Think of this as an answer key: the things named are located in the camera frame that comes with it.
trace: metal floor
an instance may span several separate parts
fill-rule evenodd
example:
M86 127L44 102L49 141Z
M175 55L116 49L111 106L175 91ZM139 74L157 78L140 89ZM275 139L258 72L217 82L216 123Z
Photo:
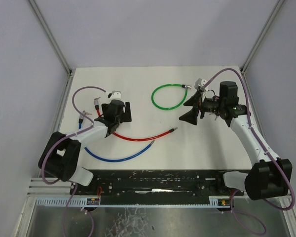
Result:
M267 237L289 237L282 211L262 200L235 200L235 209L257 215L267 227ZM64 207L35 207L28 237L61 237ZM207 208L97 208L92 213L93 237L255 237L243 229L231 213ZM250 229L262 232L254 219L239 215ZM87 237L89 215L69 208L64 221L67 237Z

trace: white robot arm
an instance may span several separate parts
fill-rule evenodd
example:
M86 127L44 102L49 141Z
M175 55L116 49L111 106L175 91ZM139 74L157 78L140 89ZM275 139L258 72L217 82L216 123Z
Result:
M77 165L80 150L99 139L106 138L116 131L117 127L123 122L131 122L131 112L129 102L119 100L120 92L114 91L109 94L111 102L102 104L103 115L96 118L93 127L80 133L82 129L69 134L75 134L71 138L61 142L53 150L49 159L46 161L44 171L62 180L79 183L88 186L93 178L93 174ZM54 132L38 162L39 168L51 148L62 138L67 136L60 132Z
M196 82L197 92L184 103L185 106L192 106L192 109L179 117L179 120L197 125L199 112L201 119L205 113L214 113L221 117L238 136L252 164L249 173L226 171L223 175L224 185L246 191L252 200L286 195L288 185L269 155L276 160L288 180L291 178L292 164L288 159L280 159L270 148L260 134L253 117L250 116L250 122L248 121L247 107L238 104L237 84L232 81L221 82L220 95L210 99L204 98L204 92L207 90L203 88L204 85L204 80L199 79Z

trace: metal fitting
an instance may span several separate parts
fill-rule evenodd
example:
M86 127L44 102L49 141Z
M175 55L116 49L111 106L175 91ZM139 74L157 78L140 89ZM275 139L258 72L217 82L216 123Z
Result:
M99 106L99 105L100 105L100 104L99 104L99 99L100 99L100 97L95 98L95 99L93 100L93 102L94 102L94 106Z
M192 89L192 86L191 85L184 85L184 89L191 90Z
M83 113L83 115L85 115L85 116L88 116L88 115L92 115L92 114L90 114L90 113L88 113L87 111L82 111L82 113ZM80 115L79 116L79 119L83 119L84 118L84 116L82 116L82 115Z

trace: tube connector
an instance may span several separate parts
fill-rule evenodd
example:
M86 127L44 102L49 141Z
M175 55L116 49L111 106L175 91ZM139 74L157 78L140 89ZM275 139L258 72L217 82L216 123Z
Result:
M169 131L170 132L174 132L175 130L177 130L178 129L178 127L174 127L174 128L171 128Z
M182 88L191 90L192 86L191 85L182 85Z
M82 113L83 113L84 116L92 115L92 114L88 113L88 112L85 111L85 110L82 111ZM83 115L80 115L80 116L79 116L79 120L81 119L81 120L83 121L83 119L84 119L84 116L83 116Z
M100 97L95 98L95 99L93 100L94 107L95 107L96 110L100 109L99 99L100 99Z

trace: purple cable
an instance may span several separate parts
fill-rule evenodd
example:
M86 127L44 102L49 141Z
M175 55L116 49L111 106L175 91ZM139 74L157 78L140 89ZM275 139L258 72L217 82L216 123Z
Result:
M257 235L257 236L263 236L263 235L265 235L266 234L266 226L265 226L265 224L262 222L262 220L260 220L256 215L253 215L253 214L250 214L250 213L248 213L248 212L244 212L244 211L237 211L237 210L234 210L233 209L233 206L232 206L232 203L233 203L233 201L234 201L234 196L235 196L235 194L238 192L239 190L235 190L234 192L233 192L233 194L231 195L231 197L230 197L230 209L231 209L231 211L229 211L229 212L231 212L232 214L233 214L233 216L235 217L235 219L236 219L236 221L244 228L244 229L246 229L248 232L250 232L250 233L252 233L252 234L254 234L254 235ZM239 213L239 214L243 214L243 215L247 215L247 216L251 216L252 218L254 218L254 219L256 219L262 226L263 226L263 228L264 228L264 231L262 232L262 233L258 233L258 232L254 232L254 231L252 231L252 230L250 230L248 227L246 227L244 224L242 224L240 221L239 221L239 219L238 219L238 217L236 216L236 213Z
M204 85L204 88L207 87L219 74L225 72L225 71L233 71L234 73L237 74L237 76L239 77L239 80L242 84L242 87L243 87L243 90L245 92L245 97L246 97L246 105L247 105L247 118L248 118L248 124L249 124L249 128L251 130L251 132L253 133L254 137L257 139L257 141L259 142L259 144L262 146L264 152L266 152L267 156L270 158L270 160L274 163L274 165L276 166L276 168L278 169L278 171L280 172L280 174L282 175L285 183L287 184L290 192L291 192L291 197L292 197L292 201L291 201L291 204L288 206L288 207L279 207L273 203L271 203L270 201L264 199L264 201L266 201L268 204L270 204L271 206L277 208L277 209L280 209L282 211L288 211L288 210L291 210L294 205L295 205L295 193L293 191L293 188L290 184L290 181L288 180L288 178L286 177L284 171L281 169L281 167L279 166L279 164L276 162L276 160L274 159L274 157L269 153L267 152L267 148L266 146L263 144L263 142L261 141L261 139L259 138L259 136L257 135L256 131L254 130L252 126L252 123L251 123L251 118L250 118L250 109L249 109L249 96L248 96L248 93L247 93L247 88L246 88L246 85L244 83L244 80L242 79L242 77L240 76L240 74L234 70L233 68L225 68L225 69L222 69L220 70L218 73L216 73L205 85Z
M76 191L77 191L77 188L78 188L78 185L75 185L74 191L73 191L73 193L71 194L71 196L70 196L68 202L66 203L65 211L64 211L64 214L63 214L63 217L62 217L62 221L61 221L61 222L62 222L62 228L63 228L63 235L64 235L64 237L66 237L65 223L64 223L64 220L65 220L65 214L66 214L66 211L67 211L67 208L68 208L68 206L69 206L69 203L70 203L71 199L73 199L74 194L75 194ZM88 237L91 237L91 236L92 236L92 233L93 233L93 231L94 231L94 221L93 221L93 218L92 218L92 215L90 214L90 212L88 212L88 211L86 211L86 212L88 213L88 215L89 215L90 218L91 218L92 227L91 227L90 234L88 235Z
M98 90L103 91L104 93L106 92L104 89L99 88L99 87L96 87L96 86L85 86L85 87L82 87L82 88L80 88L80 89L78 89L78 90L76 90L76 91L74 92L74 94L73 94L73 98L72 98L72 103L73 103L73 107L74 107L74 109L75 109L80 115L82 115L84 118L88 119L88 120L92 123L92 125L89 126L89 127L87 127L87 128L85 128L85 129L82 129L82 130L78 131L77 133L69 134L69 135L67 135L67 136L65 136L65 137L63 137L63 138L61 138L60 140L58 140L58 141L57 141L57 142L56 142L56 143L55 143L55 144L49 149L49 151L47 152L47 154L46 154L46 156L45 156L45 158L44 158L44 160L43 160L43 163L42 163L42 165L41 165L41 178L42 178L42 180L44 181L44 183L46 183L46 184L51 185L51 184L55 184L55 183L57 183L57 182L59 181L59 179L56 179L56 180L53 181L53 182L49 182L49 181L47 181L46 178L45 178L45 166L46 166L46 163L47 163L47 159L50 157L50 155L51 155L51 153L53 152L53 150L54 150L54 149L55 149L60 143L62 143L64 140L66 140L66 139L68 139L68 138L71 138L71 137L74 137L74 136L77 136L77 135L79 135L79 134L82 134L82 133L84 133L84 132L90 130L91 128L93 128L94 121L93 121L91 118L89 118L87 115L83 114L83 113L77 108L77 106L76 106L75 103L74 103L74 98L75 98L75 96L77 95L77 93L78 93L79 91L81 91L81 90L89 89L89 88L92 88L92 89L98 89Z

